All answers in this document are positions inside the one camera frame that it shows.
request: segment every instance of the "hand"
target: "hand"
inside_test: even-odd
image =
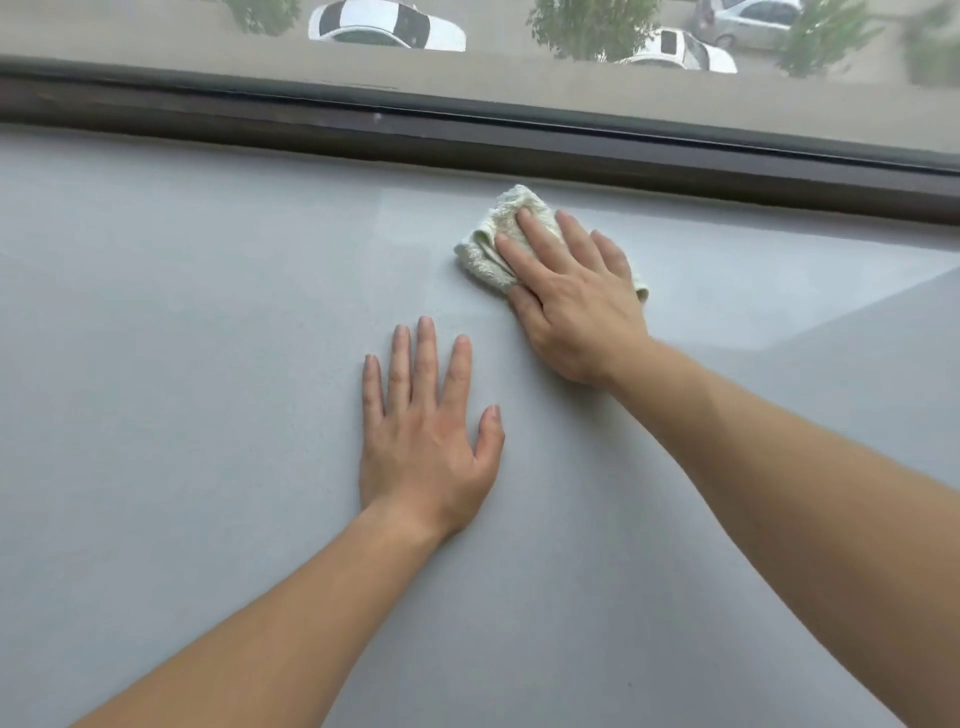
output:
[[[496,247],[523,281],[509,295],[531,346],[559,375],[610,386],[632,344],[649,338],[627,257],[565,212],[557,224],[566,247],[529,210],[516,221],[537,257],[502,234]]]
[[[380,363],[371,355],[364,364],[360,498],[364,508],[382,503],[445,539],[469,525],[496,480],[504,442],[500,408],[484,411],[474,452],[467,437],[470,340],[458,336],[454,342],[439,402],[430,319],[418,324],[412,377],[410,348],[410,330],[397,327],[386,409]]]

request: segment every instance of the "rag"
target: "rag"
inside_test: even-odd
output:
[[[511,286],[519,281],[510,264],[496,251],[493,239],[501,232],[512,237],[531,254],[533,253],[527,236],[516,223],[516,214],[522,207],[529,209],[534,217],[557,236],[558,240],[564,241],[557,221],[554,219],[553,210],[528,187],[518,184],[500,195],[496,205],[480,221],[476,229],[453,249],[460,264],[468,273],[503,294],[506,294]],[[641,303],[646,303],[650,289],[637,274],[633,264],[630,270],[633,273],[636,296]]]

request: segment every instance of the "forearm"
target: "forearm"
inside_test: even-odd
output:
[[[439,544],[378,505],[255,602],[78,728],[316,728]]]
[[[611,389],[861,682],[908,722],[957,720],[960,494],[660,343]]]

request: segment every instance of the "left hand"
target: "left hand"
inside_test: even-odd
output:
[[[437,335],[421,318],[417,357],[411,373],[410,330],[394,332],[389,386],[384,407],[380,363],[367,356],[363,374],[364,447],[360,498],[366,509],[412,519],[440,539],[464,528],[479,512],[500,467],[504,432],[500,409],[480,418],[476,451],[467,436],[467,400],[472,352],[458,336],[437,398]]]

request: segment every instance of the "silver car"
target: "silver car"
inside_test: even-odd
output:
[[[776,50],[803,9],[800,0],[698,0],[693,35],[725,50]]]

